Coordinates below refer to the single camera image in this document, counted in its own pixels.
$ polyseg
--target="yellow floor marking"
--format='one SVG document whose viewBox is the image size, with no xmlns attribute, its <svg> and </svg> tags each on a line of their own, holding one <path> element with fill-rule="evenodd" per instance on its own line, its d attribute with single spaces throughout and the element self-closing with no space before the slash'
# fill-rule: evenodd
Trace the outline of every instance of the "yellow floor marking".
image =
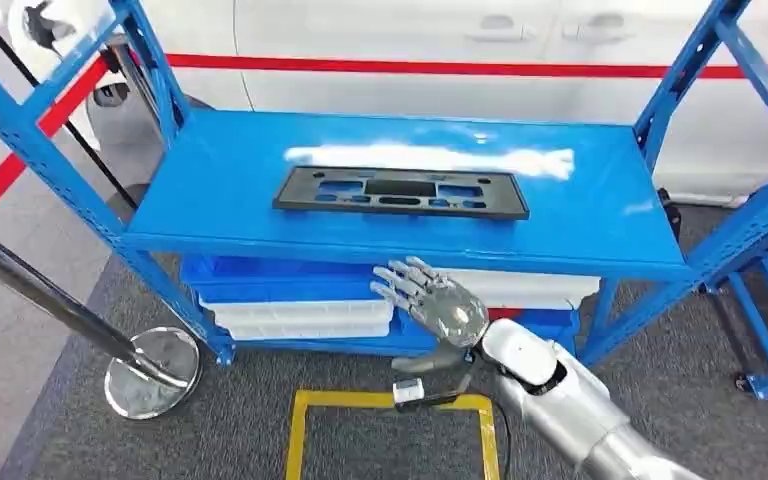
<svg viewBox="0 0 768 480">
<path fill-rule="evenodd" d="M 290 444 L 287 447 L 286 480 L 302 478 L 305 413 L 308 407 L 393 408 L 393 396 L 389 393 L 297 390 L 290 424 Z M 437 408 L 478 412 L 484 480 L 499 480 L 496 429 L 493 425 L 493 404 L 490 400 L 482 395 L 461 395 L 454 403 Z"/>
</svg>

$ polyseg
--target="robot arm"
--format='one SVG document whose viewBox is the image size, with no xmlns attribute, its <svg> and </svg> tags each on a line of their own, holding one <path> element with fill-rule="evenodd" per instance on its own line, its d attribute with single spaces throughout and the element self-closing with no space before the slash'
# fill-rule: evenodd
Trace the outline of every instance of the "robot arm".
<svg viewBox="0 0 768 480">
<path fill-rule="evenodd" d="M 394 368 L 418 373 L 467 353 L 480 356 L 498 371 L 503 404 L 577 471 L 595 480 L 701 480 L 643 438 L 607 387 L 560 344 L 511 320 L 490 322 L 480 300 L 417 258 L 390 262 L 390 268 L 375 269 L 389 286 L 373 283 L 372 289 L 440 340 L 428 358 L 394 359 Z"/>
<path fill-rule="evenodd" d="M 481 344 L 485 357 L 504 367 L 498 379 L 505 405 L 576 470 L 593 479 L 701 479 L 643 438 L 607 387 L 560 344 L 511 320 L 490 324 Z"/>
</svg>

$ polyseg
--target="silver stand base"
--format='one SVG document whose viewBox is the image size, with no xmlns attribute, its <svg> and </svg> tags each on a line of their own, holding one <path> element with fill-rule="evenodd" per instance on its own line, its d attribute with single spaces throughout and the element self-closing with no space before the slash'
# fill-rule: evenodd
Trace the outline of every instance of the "silver stand base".
<svg viewBox="0 0 768 480">
<path fill-rule="evenodd" d="M 119 415 L 145 420 L 161 415 L 189 395 L 201 376 L 201 361 L 195 340 L 179 328 L 158 327 L 131 339 L 138 351 L 178 378 L 186 388 L 162 385 L 113 359 L 104 376 L 107 403 Z"/>
</svg>

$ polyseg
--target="blue plastic bin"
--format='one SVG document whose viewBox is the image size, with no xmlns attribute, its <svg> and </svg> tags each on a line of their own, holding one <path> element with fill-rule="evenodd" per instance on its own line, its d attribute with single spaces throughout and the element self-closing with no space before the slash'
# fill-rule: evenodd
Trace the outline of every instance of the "blue plastic bin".
<svg viewBox="0 0 768 480">
<path fill-rule="evenodd" d="M 372 265 L 302 262 L 243 257 L 182 255 L 181 280 L 209 303 L 379 299 L 369 290 Z M 575 354 L 576 310 L 525 310 L 514 321 Z M 245 348 L 286 348 L 335 353 L 416 356 L 436 340 L 399 311 L 390 333 L 368 338 L 314 338 L 238 341 Z"/>
</svg>

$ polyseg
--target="robot finger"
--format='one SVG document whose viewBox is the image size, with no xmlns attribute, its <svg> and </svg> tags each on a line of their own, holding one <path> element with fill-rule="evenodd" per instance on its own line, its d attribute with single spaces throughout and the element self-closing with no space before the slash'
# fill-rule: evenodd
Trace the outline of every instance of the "robot finger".
<svg viewBox="0 0 768 480">
<path fill-rule="evenodd" d="M 407 260 L 408 265 L 419 269 L 419 271 L 421 271 L 429 279 L 437 280 L 440 278 L 440 273 L 438 273 L 437 270 L 434 270 L 431 265 L 423 262 L 419 257 L 408 257 L 405 260 Z"/>
<path fill-rule="evenodd" d="M 378 282 L 369 282 L 369 289 L 389 300 L 396 307 L 401 308 L 406 312 L 410 312 L 411 304 L 408 302 L 408 299 L 399 295 L 391 287 Z"/>
<path fill-rule="evenodd" d="M 398 260 L 390 260 L 387 265 L 389 265 L 389 267 L 393 270 L 401 273 L 405 278 L 412 280 L 414 283 L 421 287 L 425 287 L 430 283 L 428 276 L 422 273 L 422 270 L 417 267 L 405 265 L 403 262 Z"/>
<path fill-rule="evenodd" d="M 425 289 L 406 278 L 400 277 L 398 273 L 392 270 L 386 269 L 384 267 L 375 267 L 372 269 L 372 273 L 378 275 L 384 280 L 387 280 L 398 290 L 403 291 L 408 297 L 415 298 L 425 295 Z"/>
</svg>

